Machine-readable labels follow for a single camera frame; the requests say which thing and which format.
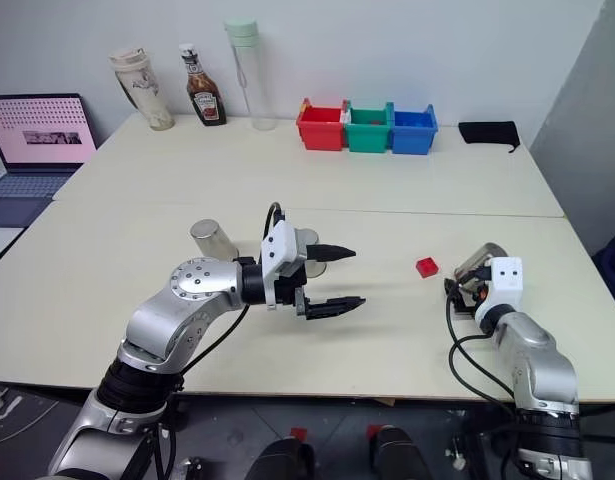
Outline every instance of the green bin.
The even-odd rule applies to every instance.
[[[360,110],[348,103],[345,133],[350,152],[383,153],[389,148],[391,118],[387,106],[382,110]]]

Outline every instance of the laptop screen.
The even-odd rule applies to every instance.
[[[79,95],[0,96],[0,156],[8,170],[77,168],[95,151]]]

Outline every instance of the laptop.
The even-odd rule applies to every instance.
[[[29,226],[95,151],[80,95],[0,95],[0,227]]]

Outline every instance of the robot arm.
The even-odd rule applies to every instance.
[[[519,312],[522,261],[486,244],[455,272],[446,289],[458,312],[491,334],[510,371],[516,404],[517,466],[533,478],[591,480],[578,422],[577,378],[554,337]],[[463,294],[475,302],[468,307]]]
[[[360,297],[311,305],[304,296],[305,261],[355,255],[342,247],[307,245],[304,235],[277,212],[262,241],[261,262],[193,258],[171,273],[161,291],[140,305],[105,377],[94,389],[49,466],[50,475],[73,479],[142,478],[154,451],[151,437],[170,395],[209,325],[246,305],[293,304],[307,319],[350,311]]]

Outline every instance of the gray floor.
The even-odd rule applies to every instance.
[[[43,397],[12,389],[23,401],[0,421],[0,439],[33,421],[53,404]],[[366,429],[372,424],[394,424],[405,429],[419,446],[435,480],[467,479],[445,457],[460,416],[443,408],[382,406],[373,402],[186,397],[188,422],[178,433],[177,459],[200,456],[211,466],[211,479],[242,479],[251,463],[272,441],[287,436],[292,427],[308,430],[307,441],[316,450],[323,479],[374,478],[367,467]],[[59,403],[35,426],[0,444],[0,479],[28,480],[45,474],[46,466],[78,413],[79,407]],[[615,413],[585,420],[585,433],[615,435]],[[589,444],[596,479],[615,480],[615,446]],[[488,453],[492,479],[498,479],[500,459]],[[149,480],[155,480],[152,469]],[[521,478],[513,467],[508,479]]]

